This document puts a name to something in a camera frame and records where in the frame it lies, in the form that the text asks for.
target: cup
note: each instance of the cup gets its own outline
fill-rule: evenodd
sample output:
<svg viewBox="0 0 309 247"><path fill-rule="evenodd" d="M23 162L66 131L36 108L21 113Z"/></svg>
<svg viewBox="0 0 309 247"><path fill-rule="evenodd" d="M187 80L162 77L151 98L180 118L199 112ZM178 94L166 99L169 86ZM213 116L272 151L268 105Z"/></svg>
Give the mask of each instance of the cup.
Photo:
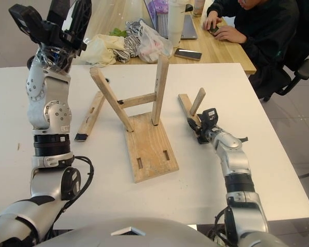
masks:
<svg viewBox="0 0 309 247"><path fill-rule="evenodd" d="M205 5L205 0L195 0L194 13L193 13L195 17L201 16L202 11L204 9L204 5Z"/></svg>
<svg viewBox="0 0 309 247"><path fill-rule="evenodd" d="M178 47L183 26L185 5L189 0L169 0L168 4L168 40L173 44L173 47Z"/></svg>

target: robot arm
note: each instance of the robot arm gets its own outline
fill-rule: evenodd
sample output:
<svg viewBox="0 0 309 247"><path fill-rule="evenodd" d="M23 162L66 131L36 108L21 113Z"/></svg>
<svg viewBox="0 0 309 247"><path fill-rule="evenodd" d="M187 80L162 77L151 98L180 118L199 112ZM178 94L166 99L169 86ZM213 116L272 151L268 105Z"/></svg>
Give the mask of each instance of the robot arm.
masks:
<svg viewBox="0 0 309 247"><path fill-rule="evenodd" d="M26 80L28 119L33 126L31 198L0 213L0 246L33 246L45 238L59 215L89 185L80 190L80 172L72 167L71 111L68 74L73 58L86 49L83 37L91 16L91 0L77 0L69 30L61 30L70 0L53 0L47 20L31 6L14 5L10 14L21 31L39 45Z"/></svg>
<svg viewBox="0 0 309 247"><path fill-rule="evenodd" d="M198 114L201 126L188 118L198 135L199 143L212 143L221 159L226 182L227 207L225 216L226 238L219 236L228 246L286 246L268 233L268 224L259 195L255 192L248 159L242 150L242 140L217 125L216 109Z"/></svg>

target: tile floor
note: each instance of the tile floor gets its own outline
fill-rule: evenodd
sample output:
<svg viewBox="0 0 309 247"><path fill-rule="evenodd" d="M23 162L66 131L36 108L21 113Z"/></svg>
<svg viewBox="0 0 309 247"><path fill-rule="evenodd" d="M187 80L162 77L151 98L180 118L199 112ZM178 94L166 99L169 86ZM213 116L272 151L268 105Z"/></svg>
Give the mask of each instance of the tile floor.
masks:
<svg viewBox="0 0 309 247"><path fill-rule="evenodd" d="M262 102L262 106L296 173L308 173L309 79L300 81L286 96L273 95L268 102ZM301 183L309 198L309 177L301 179ZM289 246L309 247L309 219L272 221L269 226L271 232Z"/></svg>

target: person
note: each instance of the person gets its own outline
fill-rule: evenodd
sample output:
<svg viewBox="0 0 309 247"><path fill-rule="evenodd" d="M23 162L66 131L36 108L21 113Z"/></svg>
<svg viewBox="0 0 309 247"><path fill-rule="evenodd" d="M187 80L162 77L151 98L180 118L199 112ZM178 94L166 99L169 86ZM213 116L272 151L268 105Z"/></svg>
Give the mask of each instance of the person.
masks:
<svg viewBox="0 0 309 247"><path fill-rule="evenodd" d="M256 67L249 77L256 90L270 80L272 70L283 60L296 32L299 9L295 0L215 0L207 15L206 30L215 28L222 16L235 16L235 27L222 26L214 36L240 43Z"/></svg>

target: zebra-striped fabric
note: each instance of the zebra-striped fabric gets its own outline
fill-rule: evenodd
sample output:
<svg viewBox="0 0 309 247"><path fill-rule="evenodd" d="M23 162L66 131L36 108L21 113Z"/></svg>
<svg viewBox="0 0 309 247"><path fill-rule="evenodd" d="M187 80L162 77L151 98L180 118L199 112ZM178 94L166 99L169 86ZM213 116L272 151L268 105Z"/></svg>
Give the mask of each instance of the zebra-striped fabric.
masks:
<svg viewBox="0 0 309 247"><path fill-rule="evenodd" d="M113 49L113 53L119 62L127 63L130 58L138 56L137 49L140 46L139 35L142 36L142 29L140 30L140 22L126 22L127 37L124 40L124 50Z"/></svg>

